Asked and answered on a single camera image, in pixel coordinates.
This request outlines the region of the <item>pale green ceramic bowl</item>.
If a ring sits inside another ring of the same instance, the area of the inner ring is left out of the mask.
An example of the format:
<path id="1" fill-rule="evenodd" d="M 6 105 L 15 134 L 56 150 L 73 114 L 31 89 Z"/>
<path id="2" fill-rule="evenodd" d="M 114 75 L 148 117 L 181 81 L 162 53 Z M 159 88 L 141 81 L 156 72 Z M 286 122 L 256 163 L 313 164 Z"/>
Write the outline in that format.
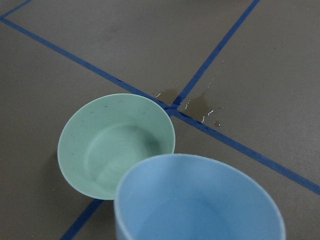
<path id="1" fill-rule="evenodd" d="M 76 191 L 113 200 L 132 166 L 171 154 L 175 145 L 172 120 L 160 105 L 144 96 L 117 93 L 97 98 L 72 115 L 59 137 L 57 161 Z"/>

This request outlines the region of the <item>light blue plastic cup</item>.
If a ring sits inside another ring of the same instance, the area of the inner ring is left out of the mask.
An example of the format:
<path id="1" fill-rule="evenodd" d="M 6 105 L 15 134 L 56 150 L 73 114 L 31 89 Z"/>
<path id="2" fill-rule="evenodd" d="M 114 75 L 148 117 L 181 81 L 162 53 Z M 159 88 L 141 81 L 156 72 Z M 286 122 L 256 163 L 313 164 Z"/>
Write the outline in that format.
<path id="1" fill-rule="evenodd" d="M 118 240 L 284 240 L 270 195 L 243 172 L 191 154 L 133 166 L 114 200 Z"/>

